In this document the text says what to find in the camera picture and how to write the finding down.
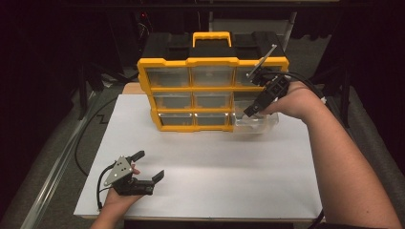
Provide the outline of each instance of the dark background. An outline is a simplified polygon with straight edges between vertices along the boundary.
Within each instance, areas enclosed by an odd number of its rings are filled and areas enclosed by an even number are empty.
[[[405,172],[403,10],[402,1],[382,0],[374,1],[370,9],[344,13],[301,10],[291,35],[301,38],[309,34],[317,39],[333,33],[318,72],[343,63],[402,173]],[[139,20],[139,15],[117,17],[117,13],[73,12],[61,9],[56,1],[0,2],[1,216],[47,138],[72,108],[71,96],[77,90],[80,70],[88,68],[88,63],[97,63],[109,71],[123,73],[125,67],[138,61],[144,38],[139,37],[139,27],[133,22]],[[150,32],[183,33],[199,29],[195,12],[153,11],[147,12],[147,16],[153,26]],[[246,12],[239,16],[266,18],[267,13]],[[207,13],[202,12],[201,20],[207,21]],[[202,23],[202,30],[206,28],[207,24]],[[88,69],[85,76],[98,78],[99,73]]]

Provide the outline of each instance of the gray carpet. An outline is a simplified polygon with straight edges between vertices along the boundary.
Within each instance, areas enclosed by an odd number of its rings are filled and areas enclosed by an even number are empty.
[[[328,39],[310,41],[306,37],[300,40],[291,39],[287,49],[290,70],[306,76],[312,76],[328,41]],[[99,95],[95,111],[120,94],[122,88],[122,85],[106,88],[104,92]],[[36,161],[32,163],[31,171],[12,200],[11,207],[3,217],[0,228],[20,228],[26,215],[29,213],[45,179],[77,125],[77,118],[80,112],[78,94],[75,94],[72,100],[75,103],[74,108],[54,130],[42,152]],[[394,199],[401,198],[402,193],[398,190],[403,188],[403,177],[397,173],[396,169],[387,168],[387,166],[392,167],[392,161],[390,161],[384,143],[379,137],[373,123],[370,121],[367,113],[362,109],[361,102],[355,95],[355,92],[352,93],[351,101],[350,123],[352,125],[351,131],[354,138],[364,152],[371,152],[366,153],[366,155],[374,168],[382,168],[381,172],[378,172],[382,179],[389,180],[388,177],[392,176],[399,180],[396,184],[385,180],[383,182],[386,188],[388,187],[390,190],[389,192]],[[114,109],[114,104],[115,102],[111,103],[98,113],[99,115],[104,115],[103,121],[109,119]],[[87,173],[90,171],[96,151],[107,127],[107,124],[101,122],[101,118],[101,116],[96,116],[93,119],[81,138],[78,147],[78,161]],[[375,150],[384,152],[384,154],[376,154],[374,153]],[[389,162],[382,163],[380,158],[375,157],[375,155],[383,156],[384,161]],[[75,159],[72,156],[37,228],[88,228],[92,223],[91,220],[82,219],[73,215],[85,180],[86,177],[79,171],[75,164]],[[401,206],[396,207],[397,210],[399,209],[399,211],[403,213],[403,206],[402,208]],[[306,228],[307,226],[306,223],[294,224],[295,228]]]

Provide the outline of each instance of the human arm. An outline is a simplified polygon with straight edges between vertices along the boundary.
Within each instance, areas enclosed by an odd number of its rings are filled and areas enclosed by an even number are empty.
[[[134,174],[139,174],[139,170],[133,169]],[[114,188],[108,191],[104,206],[91,229],[113,229],[117,222],[123,218],[125,213],[143,196],[120,196]]]
[[[262,114],[281,112],[307,124],[319,193],[329,223],[401,228],[373,168],[345,129],[304,84],[292,82],[287,96]]]

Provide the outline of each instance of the person's right hand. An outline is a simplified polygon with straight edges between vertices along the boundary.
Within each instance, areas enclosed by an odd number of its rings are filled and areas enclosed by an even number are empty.
[[[283,113],[284,115],[299,118],[307,123],[308,118],[314,116],[319,109],[325,109],[322,100],[316,96],[304,83],[291,82],[286,96],[271,103],[262,115]]]

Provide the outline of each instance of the human hand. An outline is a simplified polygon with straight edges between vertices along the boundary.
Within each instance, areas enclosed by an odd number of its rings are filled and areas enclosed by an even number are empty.
[[[133,173],[140,171],[132,165]],[[125,215],[128,209],[143,196],[120,196],[114,188],[110,188],[104,206],[91,228],[114,228],[116,223]]]
[[[304,83],[291,82],[286,96],[271,103],[263,111],[262,115],[283,113],[284,115],[302,119],[307,123],[307,119],[319,109],[325,109],[322,100],[316,96]]]

